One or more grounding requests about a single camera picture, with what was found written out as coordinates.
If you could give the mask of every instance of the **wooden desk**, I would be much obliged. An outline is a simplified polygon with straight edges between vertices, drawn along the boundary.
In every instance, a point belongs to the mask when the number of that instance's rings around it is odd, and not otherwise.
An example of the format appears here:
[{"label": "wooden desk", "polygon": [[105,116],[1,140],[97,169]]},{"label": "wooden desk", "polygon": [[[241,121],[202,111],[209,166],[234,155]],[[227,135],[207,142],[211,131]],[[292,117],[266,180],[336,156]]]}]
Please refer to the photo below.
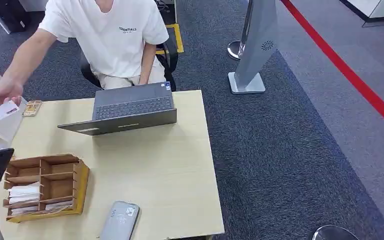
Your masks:
[{"label": "wooden desk", "polygon": [[73,154],[90,168],[82,215],[5,222],[5,240],[95,240],[114,201],[140,206],[134,240],[166,240],[224,232],[201,91],[173,93],[177,124],[87,136],[58,124],[92,118],[94,99],[45,102],[25,117],[12,142],[17,158]]}]

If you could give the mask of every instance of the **lap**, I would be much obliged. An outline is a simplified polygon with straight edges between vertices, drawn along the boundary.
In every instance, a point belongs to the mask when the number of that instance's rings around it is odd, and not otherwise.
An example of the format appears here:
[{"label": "lap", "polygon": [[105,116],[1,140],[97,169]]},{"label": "lap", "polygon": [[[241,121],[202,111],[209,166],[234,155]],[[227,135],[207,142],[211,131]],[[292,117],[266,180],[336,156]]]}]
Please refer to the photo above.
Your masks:
[{"label": "lap", "polygon": [[[94,72],[95,76],[99,79],[100,85],[103,89],[118,89],[126,88],[139,84],[141,76],[134,77],[116,77],[105,75],[100,72]],[[149,75],[148,84],[165,82],[164,67],[159,61],[152,65],[151,73]]]}]

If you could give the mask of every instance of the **white paper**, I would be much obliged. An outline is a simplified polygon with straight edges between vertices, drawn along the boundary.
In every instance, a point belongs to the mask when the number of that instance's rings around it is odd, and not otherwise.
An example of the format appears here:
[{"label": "white paper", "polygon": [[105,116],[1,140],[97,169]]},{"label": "white paper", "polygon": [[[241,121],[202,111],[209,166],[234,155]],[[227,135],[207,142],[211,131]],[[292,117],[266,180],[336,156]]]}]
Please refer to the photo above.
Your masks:
[{"label": "white paper", "polygon": [[5,102],[0,106],[0,120],[15,114],[18,110],[19,107],[12,100]]},{"label": "white paper", "polygon": [[14,208],[11,210],[11,212],[12,212],[12,215],[20,215],[20,214],[36,212],[37,210],[39,210],[38,206],[27,206],[27,207]]},{"label": "white paper", "polygon": [[9,204],[15,204],[15,203],[31,203],[39,201],[41,195],[40,193],[37,193],[36,195],[29,195],[29,196],[13,196],[9,198]]},{"label": "white paper", "polygon": [[9,192],[9,204],[15,203],[30,203],[39,201],[40,194],[40,183],[35,182],[27,186],[13,186],[8,189]]},{"label": "white paper", "polygon": [[47,204],[45,206],[45,210],[53,210],[53,209],[62,209],[66,208],[73,205],[73,201],[62,201],[62,202],[57,202],[57,203],[52,203],[52,204]]}]

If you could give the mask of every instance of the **paper slip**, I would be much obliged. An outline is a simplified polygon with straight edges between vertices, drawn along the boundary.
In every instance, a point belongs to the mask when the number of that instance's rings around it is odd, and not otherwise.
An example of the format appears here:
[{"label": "paper slip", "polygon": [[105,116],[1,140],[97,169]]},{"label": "paper slip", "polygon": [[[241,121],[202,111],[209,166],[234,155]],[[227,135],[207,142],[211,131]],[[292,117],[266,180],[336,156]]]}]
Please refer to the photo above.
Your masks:
[{"label": "paper slip", "polygon": [[0,120],[18,112],[19,107],[12,101],[5,102],[0,106]]}]

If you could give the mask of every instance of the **red line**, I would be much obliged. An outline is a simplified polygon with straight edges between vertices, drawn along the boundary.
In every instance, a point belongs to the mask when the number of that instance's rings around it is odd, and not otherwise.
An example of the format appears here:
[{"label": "red line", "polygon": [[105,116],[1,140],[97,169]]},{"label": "red line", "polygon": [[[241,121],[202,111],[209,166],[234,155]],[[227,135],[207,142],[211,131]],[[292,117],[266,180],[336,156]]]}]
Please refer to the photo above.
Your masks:
[{"label": "red line", "polygon": [[290,0],[281,0],[293,17],[304,28],[315,44],[332,61],[338,70],[360,92],[360,94],[384,117],[384,101],[370,89],[370,87],[345,63],[344,60],[329,46],[320,34],[310,25],[305,17],[291,3]]}]

